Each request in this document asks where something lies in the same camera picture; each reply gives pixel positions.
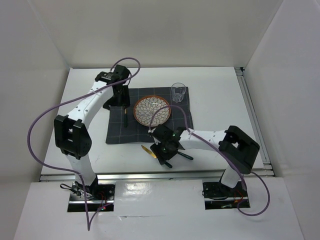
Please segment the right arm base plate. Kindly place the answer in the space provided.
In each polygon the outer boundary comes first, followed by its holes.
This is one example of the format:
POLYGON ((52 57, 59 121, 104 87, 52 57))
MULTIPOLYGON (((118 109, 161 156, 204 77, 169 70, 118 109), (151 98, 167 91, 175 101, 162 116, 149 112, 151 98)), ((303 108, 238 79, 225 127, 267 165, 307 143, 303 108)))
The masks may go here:
POLYGON ((250 208, 248 193, 243 189, 239 181, 234 188, 229 188, 220 182, 203 182, 201 192, 204 197, 206 210, 226 210, 240 208, 250 208))

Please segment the dark checked cloth napkin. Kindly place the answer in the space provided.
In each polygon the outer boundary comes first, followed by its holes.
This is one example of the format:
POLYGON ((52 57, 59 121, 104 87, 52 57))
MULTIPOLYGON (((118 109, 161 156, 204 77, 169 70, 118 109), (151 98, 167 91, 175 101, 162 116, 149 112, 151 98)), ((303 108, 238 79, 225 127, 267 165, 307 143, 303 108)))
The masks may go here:
POLYGON ((169 104, 180 106, 187 117, 187 124, 190 129, 194 127, 192 114, 190 111, 189 89, 182 102, 174 102, 171 97, 170 87, 147 87, 130 88, 130 106, 127 108, 128 126, 124 127, 124 109, 122 107, 111 107, 106 135, 106 144, 128 144, 128 143, 152 143, 154 139, 148 134, 148 127, 141 125, 134 117, 133 109, 135 103, 146 96, 160 96, 167 100, 169 104))

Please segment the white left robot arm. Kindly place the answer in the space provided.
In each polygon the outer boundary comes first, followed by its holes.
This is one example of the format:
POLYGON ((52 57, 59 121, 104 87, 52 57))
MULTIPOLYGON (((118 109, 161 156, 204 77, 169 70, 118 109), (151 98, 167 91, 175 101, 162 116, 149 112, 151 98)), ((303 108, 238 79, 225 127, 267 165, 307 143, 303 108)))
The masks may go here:
POLYGON ((103 90, 101 88, 118 83, 129 76, 129 69, 119 64, 111 72, 100 72, 90 90, 93 94, 85 97, 67 115, 57 115, 54 119, 55 145, 66 155, 71 169, 81 174, 83 181, 77 175, 75 185, 88 200, 94 199, 99 193, 98 177, 89 158, 92 146, 88 133, 90 123, 101 108, 110 110, 111 107, 130 106, 127 85, 121 83, 103 90))

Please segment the gold fork green handle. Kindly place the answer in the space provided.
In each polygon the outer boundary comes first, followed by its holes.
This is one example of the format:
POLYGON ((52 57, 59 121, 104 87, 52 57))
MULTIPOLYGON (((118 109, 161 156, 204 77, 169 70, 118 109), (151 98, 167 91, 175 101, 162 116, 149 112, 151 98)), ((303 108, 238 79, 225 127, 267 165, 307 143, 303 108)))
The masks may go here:
POLYGON ((127 128, 128 127, 128 112, 127 112, 127 107, 124 108, 124 127, 127 128))

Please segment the clear drinking glass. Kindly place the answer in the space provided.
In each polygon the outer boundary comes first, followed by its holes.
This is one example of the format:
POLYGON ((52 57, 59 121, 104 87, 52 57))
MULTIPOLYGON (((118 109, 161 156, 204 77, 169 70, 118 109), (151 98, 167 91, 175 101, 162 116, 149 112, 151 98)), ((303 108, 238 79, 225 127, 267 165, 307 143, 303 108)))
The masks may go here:
POLYGON ((181 83, 181 82, 176 82, 171 86, 171 94, 172 94, 172 100, 175 103, 180 103, 185 96, 187 87, 181 83))

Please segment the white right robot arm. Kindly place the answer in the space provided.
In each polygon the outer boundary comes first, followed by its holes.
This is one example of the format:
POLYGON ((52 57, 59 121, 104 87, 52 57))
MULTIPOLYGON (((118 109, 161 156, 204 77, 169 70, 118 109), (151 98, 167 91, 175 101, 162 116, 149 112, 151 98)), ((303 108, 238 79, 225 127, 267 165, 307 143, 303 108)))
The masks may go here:
POLYGON ((228 163, 218 184, 223 196, 230 196, 241 183, 244 190, 249 175, 260 151, 259 144, 239 127, 231 125, 226 130, 203 131, 188 126, 187 114, 181 106, 170 105, 156 95, 147 95, 135 103, 133 114, 136 120, 148 127, 148 135, 154 143, 150 152, 161 165, 170 166, 169 160, 181 150, 206 150, 218 153, 228 163), (172 130, 165 125, 173 109, 183 115, 184 125, 172 130))

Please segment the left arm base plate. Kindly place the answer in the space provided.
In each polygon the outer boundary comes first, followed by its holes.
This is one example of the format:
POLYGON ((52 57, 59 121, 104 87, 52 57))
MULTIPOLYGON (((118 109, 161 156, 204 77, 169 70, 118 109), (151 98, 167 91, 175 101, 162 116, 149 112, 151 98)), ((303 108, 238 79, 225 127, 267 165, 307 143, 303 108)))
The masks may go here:
MULTIPOLYGON (((67 211, 69 213, 85 212, 84 191, 78 188, 74 183, 69 186, 65 183, 60 184, 60 188, 70 191, 67 211)), ((95 194, 87 193, 87 205, 89 212, 95 212, 98 208, 102 212, 114 211, 115 184, 101 184, 98 192, 95 194)))

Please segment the aluminium front rail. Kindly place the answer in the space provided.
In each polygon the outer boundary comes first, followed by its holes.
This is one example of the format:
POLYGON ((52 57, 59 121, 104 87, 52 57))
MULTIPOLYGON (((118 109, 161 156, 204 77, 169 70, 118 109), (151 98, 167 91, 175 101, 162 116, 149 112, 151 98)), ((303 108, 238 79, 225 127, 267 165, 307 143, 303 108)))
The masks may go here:
MULTIPOLYGON (((173 171, 173 172, 154 172, 154 173, 126 173, 126 174, 98 174, 100 181, 115 181, 115 180, 173 180, 173 179, 208 179, 220 178, 223 174, 222 170, 216 171, 173 171)), ((58 181, 73 181, 74 175, 42 175, 40 182, 58 182, 58 181)))

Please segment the patterned round plate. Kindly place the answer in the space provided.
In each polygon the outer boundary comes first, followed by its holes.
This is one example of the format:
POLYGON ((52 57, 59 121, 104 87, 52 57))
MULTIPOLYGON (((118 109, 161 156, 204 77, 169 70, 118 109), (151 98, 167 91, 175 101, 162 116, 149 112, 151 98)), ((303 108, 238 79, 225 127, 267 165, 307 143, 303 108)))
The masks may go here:
POLYGON ((133 116, 143 126, 156 127, 164 124, 170 118, 171 108, 163 97, 148 95, 135 103, 133 116))

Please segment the aluminium side rail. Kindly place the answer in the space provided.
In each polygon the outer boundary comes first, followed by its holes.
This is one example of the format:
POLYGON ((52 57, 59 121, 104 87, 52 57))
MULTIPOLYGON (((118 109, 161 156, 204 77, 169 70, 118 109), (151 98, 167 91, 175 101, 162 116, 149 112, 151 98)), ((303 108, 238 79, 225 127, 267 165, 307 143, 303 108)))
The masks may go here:
POLYGON ((269 154, 265 145, 265 141, 262 136, 261 128, 258 122, 258 118, 256 115, 256 111, 253 105, 253 101, 246 83, 246 79, 244 76, 244 68, 243 67, 235 67, 235 74, 242 92, 242 96, 244 98, 244 102, 248 111, 249 119, 253 128, 254 135, 256 137, 257 143, 260 145, 260 155, 262 157, 262 162, 264 165, 264 169, 266 171, 272 171, 273 167, 269 158, 269 154))

